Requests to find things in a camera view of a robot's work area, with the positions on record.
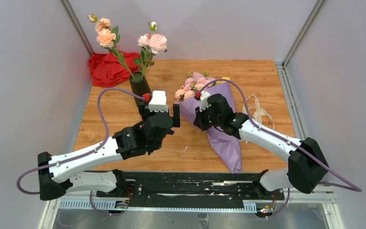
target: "black vase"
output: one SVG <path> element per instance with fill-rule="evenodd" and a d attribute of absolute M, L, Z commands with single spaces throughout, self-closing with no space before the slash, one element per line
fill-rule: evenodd
<path fill-rule="evenodd" d="M 149 88 L 148 82 L 146 81 L 145 75 L 143 76 L 141 72 L 134 73 L 135 80 L 132 76 L 130 76 L 130 85 L 132 93 L 142 96 L 146 93 L 152 93 L 151 89 Z M 135 104 L 138 105 L 139 102 L 142 102 L 142 100 L 134 98 Z"/>

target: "flower bud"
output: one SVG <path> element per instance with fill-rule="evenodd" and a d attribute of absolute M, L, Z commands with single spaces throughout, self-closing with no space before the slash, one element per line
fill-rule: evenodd
<path fill-rule="evenodd" d="M 97 17 L 94 14 L 91 14 L 88 16 L 89 21 L 91 22 L 97 22 Z"/>
<path fill-rule="evenodd" d="M 149 29 L 151 30 L 151 31 L 156 31 L 156 29 L 158 28 L 157 26 L 156 26 L 156 22 L 148 22 L 148 24 L 149 24 Z"/>

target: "wooden tabletop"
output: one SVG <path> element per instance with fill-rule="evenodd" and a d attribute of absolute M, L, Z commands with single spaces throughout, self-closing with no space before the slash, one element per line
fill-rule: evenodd
<path fill-rule="evenodd" d="M 273 61 L 157 60 L 154 66 L 148 68 L 146 78 L 153 91 L 166 91 L 168 106 L 171 107 L 174 103 L 174 92 L 183 84 L 187 73 L 204 71 L 213 78 L 230 77 L 241 87 L 246 97 L 255 94 L 261 107 L 272 116 L 276 130 L 285 135 L 295 136 Z M 117 87 L 131 90 L 128 81 Z M 105 137 L 96 107 L 97 96 L 102 90 L 100 87 L 93 87 L 91 90 L 74 150 L 96 144 Z M 243 101 L 239 92 L 233 86 L 231 90 L 236 110 L 241 111 Z M 111 135 L 141 121 L 134 99 L 127 94 L 118 91 L 106 92 L 102 97 L 101 107 Z M 264 125 L 268 124 L 268 119 L 263 121 Z M 168 135 L 163 140 L 162 148 L 150 156 L 137 156 L 100 165 L 94 169 L 229 172 L 211 149 L 206 133 L 184 119 L 181 120 L 181 127 L 173 130 L 174 135 Z M 286 162 L 253 143 L 241 142 L 241 154 L 243 172 L 261 172 L 264 169 L 286 167 Z"/>

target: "gray wall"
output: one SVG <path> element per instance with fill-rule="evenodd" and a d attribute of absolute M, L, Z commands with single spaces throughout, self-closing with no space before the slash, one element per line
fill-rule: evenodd
<path fill-rule="evenodd" d="M 256 59 L 282 61 L 316 0 L 70 0 L 95 52 L 91 13 L 119 25 L 120 47 L 139 51 L 138 36 L 156 21 L 168 39 L 157 59 Z"/>
<path fill-rule="evenodd" d="M 366 1 L 328 0 L 288 71 L 308 133 L 363 189 L 336 189 L 347 229 L 366 228 Z M 333 176 L 328 180 L 339 182 Z"/>
<path fill-rule="evenodd" d="M 36 228 L 45 202 L 16 189 L 37 154 L 72 149 L 88 55 L 58 0 L 0 0 L 0 229 Z M 38 190 L 37 173 L 23 186 Z"/>

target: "red fabric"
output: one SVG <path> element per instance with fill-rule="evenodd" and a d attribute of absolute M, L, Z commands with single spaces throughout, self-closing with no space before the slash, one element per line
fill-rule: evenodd
<path fill-rule="evenodd" d="M 136 52 L 123 52 L 125 62 L 131 69 L 131 72 L 138 70 L 138 65 L 134 64 L 135 58 L 140 58 Z M 114 87 L 122 83 L 130 77 L 130 73 L 117 61 L 111 52 L 107 54 L 93 53 L 89 60 L 89 68 L 91 69 L 92 85 L 99 87 Z"/>

